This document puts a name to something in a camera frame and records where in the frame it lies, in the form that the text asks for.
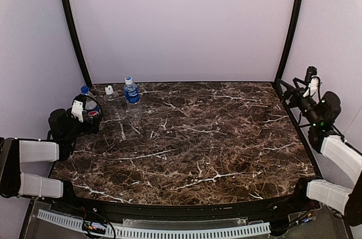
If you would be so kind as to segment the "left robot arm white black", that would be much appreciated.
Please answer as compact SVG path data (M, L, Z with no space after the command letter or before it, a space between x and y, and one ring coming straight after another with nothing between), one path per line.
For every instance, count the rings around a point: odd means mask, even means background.
M56 109L49 118L48 137L42 139L1 138L1 197L33 197L69 200L76 197L72 182L22 171L21 165L67 160L78 138L97 133L104 112L95 98L77 95L69 109Z

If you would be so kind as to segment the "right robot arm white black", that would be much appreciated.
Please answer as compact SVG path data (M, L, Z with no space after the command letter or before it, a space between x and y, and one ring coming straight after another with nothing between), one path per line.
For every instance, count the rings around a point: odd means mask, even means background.
M318 102L313 96L320 92L317 75L302 81L294 79L290 85L277 80L281 99L288 101L288 108L298 108L308 121L308 141L312 149L335 163L352 181L353 187L346 188L325 179L304 180L303 199L321 202L344 216L352 227L361 224L361 153L357 152L334 122L341 113L341 100L331 91L322 95Z

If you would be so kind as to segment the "clear bottle white cap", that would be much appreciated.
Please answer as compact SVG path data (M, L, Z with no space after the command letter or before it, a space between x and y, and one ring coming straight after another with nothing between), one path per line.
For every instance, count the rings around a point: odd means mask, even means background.
M122 118L122 107L119 99L119 94L113 89L111 85L105 87L104 96L108 120L120 122Z

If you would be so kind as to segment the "Pepsi bottle blue label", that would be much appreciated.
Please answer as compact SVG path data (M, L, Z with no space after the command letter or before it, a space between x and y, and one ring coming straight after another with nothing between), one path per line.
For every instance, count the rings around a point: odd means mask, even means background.
M95 99L95 97L88 86L82 86L80 90L83 95L86 95L85 110L87 112L87 115L90 119L94 119L100 114L100 108L98 104L91 99Z

